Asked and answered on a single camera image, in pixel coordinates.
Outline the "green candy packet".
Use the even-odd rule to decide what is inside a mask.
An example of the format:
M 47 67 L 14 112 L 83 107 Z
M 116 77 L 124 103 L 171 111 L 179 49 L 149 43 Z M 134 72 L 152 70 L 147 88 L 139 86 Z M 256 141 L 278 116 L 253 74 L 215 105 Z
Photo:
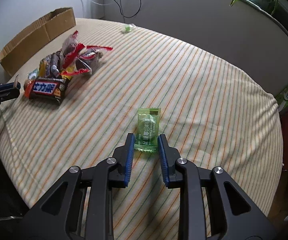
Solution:
M 156 152 L 161 108 L 140 108 L 137 111 L 137 131 L 135 150 L 140 152 Z

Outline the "dark striped candy bar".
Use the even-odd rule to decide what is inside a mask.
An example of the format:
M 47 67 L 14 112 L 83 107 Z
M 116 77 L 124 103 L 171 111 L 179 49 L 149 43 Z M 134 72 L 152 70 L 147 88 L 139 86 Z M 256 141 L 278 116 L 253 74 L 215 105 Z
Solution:
M 40 61 L 39 77 L 50 79 L 61 79 L 61 51 L 52 53 Z

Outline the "red-edged dark snack packet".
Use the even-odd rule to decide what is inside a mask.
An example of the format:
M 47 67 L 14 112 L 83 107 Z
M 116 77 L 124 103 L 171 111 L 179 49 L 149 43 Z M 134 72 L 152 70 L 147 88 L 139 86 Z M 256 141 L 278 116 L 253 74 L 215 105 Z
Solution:
M 79 31 L 74 31 L 68 38 L 63 42 L 61 49 L 61 68 L 66 69 L 70 66 L 74 59 L 79 55 L 79 52 L 85 48 L 83 43 L 78 41 Z

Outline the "small pale green candy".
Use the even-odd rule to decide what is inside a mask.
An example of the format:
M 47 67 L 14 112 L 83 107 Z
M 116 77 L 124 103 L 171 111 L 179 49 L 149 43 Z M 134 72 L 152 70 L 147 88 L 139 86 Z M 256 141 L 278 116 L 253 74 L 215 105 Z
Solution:
M 134 24 L 126 24 L 122 30 L 122 33 L 130 33 L 131 31 L 136 29 L 136 25 Z

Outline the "snickers chocolate bar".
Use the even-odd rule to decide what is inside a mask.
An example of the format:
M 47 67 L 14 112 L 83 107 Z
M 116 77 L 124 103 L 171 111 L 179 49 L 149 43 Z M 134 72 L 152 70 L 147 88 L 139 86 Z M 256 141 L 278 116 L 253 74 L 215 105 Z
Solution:
M 59 79 L 38 77 L 25 81 L 24 96 L 28 99 L 46 99 L 61 104 L 70 79 L 65 76 Z

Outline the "striped beige table cloth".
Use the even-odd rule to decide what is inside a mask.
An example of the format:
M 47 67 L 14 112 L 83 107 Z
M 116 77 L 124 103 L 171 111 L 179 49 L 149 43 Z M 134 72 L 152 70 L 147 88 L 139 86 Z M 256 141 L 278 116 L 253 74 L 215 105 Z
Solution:
M 3 83 L 18 75 L 21 89 L 0 104 L 6 174 L 0 176 L 0 239 L 22 239 L 22 219 L 70 167 L 96 166 L 129 133 L 136 136 L 140 108 L 161 108 L 159 135 L 168 145 L 197 167 L 222 167 L 268 219 L 283 162 L 275 97 L 208 51 L 145 28 L 125 34 L 123 28 L 77 19 Z M 60 66 L 70 79 L 60 105 L 28 99 L 25 81 L 38 78 L 40 61 L 61 51 L 76 30 L 85 46 L 113 50 L 92 74 L 66 76 Z M 179 239 L 180 189 L 165 186 L 159 148 L 134 148 L 128 186 L 111 192 L 113 239 Z

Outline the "brown cardboard box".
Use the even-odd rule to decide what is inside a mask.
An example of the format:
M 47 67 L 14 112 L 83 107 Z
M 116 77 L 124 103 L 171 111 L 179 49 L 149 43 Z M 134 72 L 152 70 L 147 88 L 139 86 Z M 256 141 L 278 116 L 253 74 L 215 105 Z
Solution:
M 13 76 L 46 44 L 76 25 L 73 8 L 59 8 L 24 28 L 0 52 L 0 64 Z

